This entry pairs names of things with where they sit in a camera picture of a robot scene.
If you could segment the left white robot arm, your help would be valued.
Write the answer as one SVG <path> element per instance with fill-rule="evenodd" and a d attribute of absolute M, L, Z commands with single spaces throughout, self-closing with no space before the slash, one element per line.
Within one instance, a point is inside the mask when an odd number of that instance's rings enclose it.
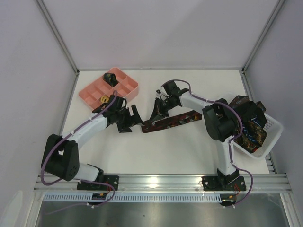
<path fill-rule="evenodd" d="M 142 125 L 143 121 L 136 105 L 127 107 L 125 98 L 111 95 L 74 130 L 65 135 L 50 135 L 41 163 L 42 184 L 51 186 L 62 180 L 78 180 L 81 183 L 105 185 L 103 171 L 91 164 L 81 163 L 79 150 L 92 137 L 113 124 L 119 133 L 124 133 L 131 132 L 131 127 Z"/>

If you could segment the dark red patterned tie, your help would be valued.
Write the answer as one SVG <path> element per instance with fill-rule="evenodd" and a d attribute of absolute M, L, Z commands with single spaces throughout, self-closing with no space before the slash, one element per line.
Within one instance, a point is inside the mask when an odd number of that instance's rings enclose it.
<path fill-rule="evenodd" d="M 155 131 L 166 130 L 181 126 L 190 122 L 199 121 L 202 119 L 202 115 L 196 111 L 189 111 L 182 114 L 178 114 L 169 118 L 155 121 L 153 123 L 145 121 L 141 126 L 142 133 L 150 133 Z"/>

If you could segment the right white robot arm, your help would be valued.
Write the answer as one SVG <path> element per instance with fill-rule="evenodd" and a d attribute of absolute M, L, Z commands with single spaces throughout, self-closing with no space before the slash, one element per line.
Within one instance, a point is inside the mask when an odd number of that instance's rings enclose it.
<path fill-rule="evenodd" d="M 169 80 L 157 90 L 153 112 L 147 121 L 147 128 L 164 127 L 169 119 L 169 110 L 180 106 L 189 108 L 204 118 L 208 135 L 216 142 L 219 166 L 217 175 L 207 175 L 202 179 L 205 191 L 232 191 L 243 178 L 233 161 L 233 141 L 242 133 L 239 115 L 223 98 L 212 101 L 195 95 L 191 88 L 180 89 L 177 80 Z"/>

